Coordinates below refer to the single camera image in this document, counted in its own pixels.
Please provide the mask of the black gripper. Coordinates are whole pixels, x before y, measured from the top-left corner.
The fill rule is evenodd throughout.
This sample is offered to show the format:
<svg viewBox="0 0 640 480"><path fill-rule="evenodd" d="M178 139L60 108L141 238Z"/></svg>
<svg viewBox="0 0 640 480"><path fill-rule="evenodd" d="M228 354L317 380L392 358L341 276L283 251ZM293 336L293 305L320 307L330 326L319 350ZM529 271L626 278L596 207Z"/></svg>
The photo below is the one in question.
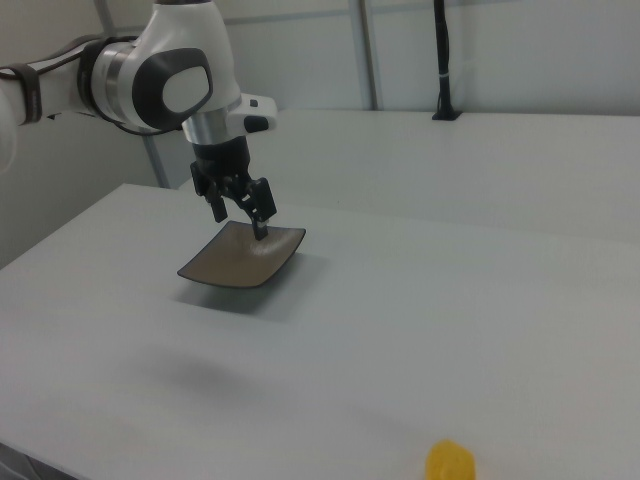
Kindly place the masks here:
<svg viewBox="0 0 640 480"><path fill-rule="evenodd" d="M192 145L196 160L191 164L194 188L199 196L207 193L216 223L228 218L226 191L233 192L235 203L251 221L254 238L268 236L268 222L277 213L269 181L251 179L248 173L250 153L244 136L215 145Z"/></svg>

